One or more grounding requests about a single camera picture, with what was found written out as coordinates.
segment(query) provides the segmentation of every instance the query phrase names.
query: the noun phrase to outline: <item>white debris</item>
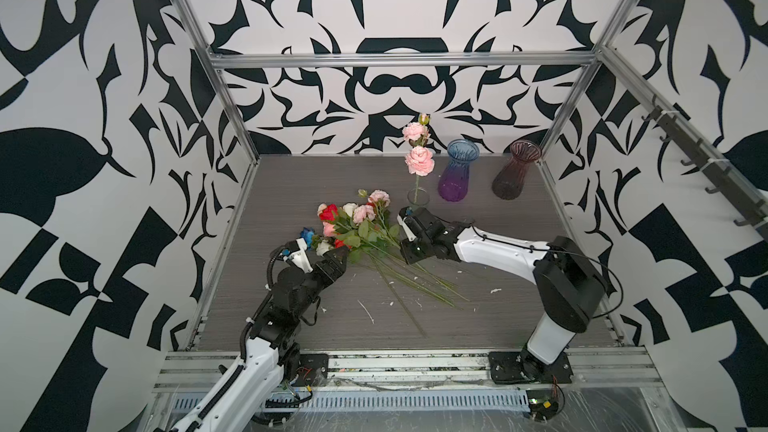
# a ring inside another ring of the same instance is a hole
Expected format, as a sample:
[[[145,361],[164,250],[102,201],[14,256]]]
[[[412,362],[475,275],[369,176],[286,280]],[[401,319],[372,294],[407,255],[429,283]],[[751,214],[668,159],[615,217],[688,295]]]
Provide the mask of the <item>white debris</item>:
[[[362,310],[366,311],[366,314],[368,314],[368,318],[371,319],[371,324],[376,325],[376,322],[373,321],[373,317],[371,317],[371,313],[368,312],[368,309],[366,308],[366,306],[363,305],[362,302],[360,301],[357,301],[357,303],[360,304],[360,307],[362,307]]]

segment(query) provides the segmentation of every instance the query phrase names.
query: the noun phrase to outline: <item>hook rack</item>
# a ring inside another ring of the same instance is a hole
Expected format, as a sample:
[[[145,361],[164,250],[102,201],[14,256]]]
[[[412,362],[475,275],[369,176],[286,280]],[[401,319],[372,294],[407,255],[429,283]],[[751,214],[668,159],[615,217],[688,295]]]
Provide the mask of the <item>hook rack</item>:
[[[684,166],[696,165],[699,172],[712,182],[713,187],[705,188],[707,193],[722,194],[739,211],[742,218],[734,220],[736,226],[753,226],[763,240],[768,242],[766,198],[730,160],[676,111],[663,111],[660,106],[656,106],[643,120],[655,120],[666,132],[661,141],[674,142],[688,156],[688,160],[681,160],[680,163]]]

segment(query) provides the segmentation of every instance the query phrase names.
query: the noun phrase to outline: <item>blue rose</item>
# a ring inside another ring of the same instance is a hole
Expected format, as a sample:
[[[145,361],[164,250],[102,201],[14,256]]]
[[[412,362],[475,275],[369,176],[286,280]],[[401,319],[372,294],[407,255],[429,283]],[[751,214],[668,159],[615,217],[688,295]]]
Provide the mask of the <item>blue rose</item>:
[[[299,236],[304,239],[304,242],[306,242],[307,247],[312,247],[312,237],[314,237],[314,235],[315,229],[307,227],[304,227],[304,229],[301,231],[301,234],[299,234]]]

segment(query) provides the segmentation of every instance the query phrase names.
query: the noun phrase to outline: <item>mounting plate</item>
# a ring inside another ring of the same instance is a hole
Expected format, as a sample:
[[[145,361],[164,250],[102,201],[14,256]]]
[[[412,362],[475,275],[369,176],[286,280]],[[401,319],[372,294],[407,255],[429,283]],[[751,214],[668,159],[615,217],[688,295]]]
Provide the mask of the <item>mounting plate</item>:
[[[571,363],[565,352],[546,367],[542,380],[531,382],[522,372],[522,363],[518,362],[520,352],[489,352],[488,365],[491,368],[491,380],[494,384],[551,384],[554,376],[559,384],[571,383]]]
[[[302,354],[299,358],[299,378],[294,387],[314,387],[328,377],[328,354]]]

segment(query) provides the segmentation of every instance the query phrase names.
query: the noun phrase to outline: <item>gray wooden tabletop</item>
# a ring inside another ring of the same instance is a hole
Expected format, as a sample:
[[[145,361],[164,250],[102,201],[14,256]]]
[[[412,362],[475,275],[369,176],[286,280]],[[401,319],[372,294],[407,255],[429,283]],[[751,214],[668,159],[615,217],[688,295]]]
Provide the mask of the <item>gray wooden tabletop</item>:
[[[447,202],[437,194],[438,177],[448,163],[437,157],[434,173],[421,179],[430,192],[430,211],[446,220],[474,218],[489,232],[550,241],[562,225],[536,168],[519,198],[493,195],[491,182],[506,157],[481,157],[472,164],[469,194]],[[266,156],[261,159],[224,272],[210,306],[198,350],[237,350],[244,319],[266,294],[265,267],[270,251],[296,238],[302,227],[322,230],[318,204],[358,202],[358,188],[386,190],[396,213],[407,205],[413,187],[400,157]],[[535,285],[516,275],[479,264],[429,259],[423,263],[458,284],[460,309],[452,309],[396,282],[393,287],[416,317],[423,337],[377,272],[359,265],[322,293],[315,327],[303,326],[303,349],[510,348],[521,347],[543,313]],[[282,267],[275,267],[275,276]],[[594,321],[572,345],[611,345],[603,320]]]

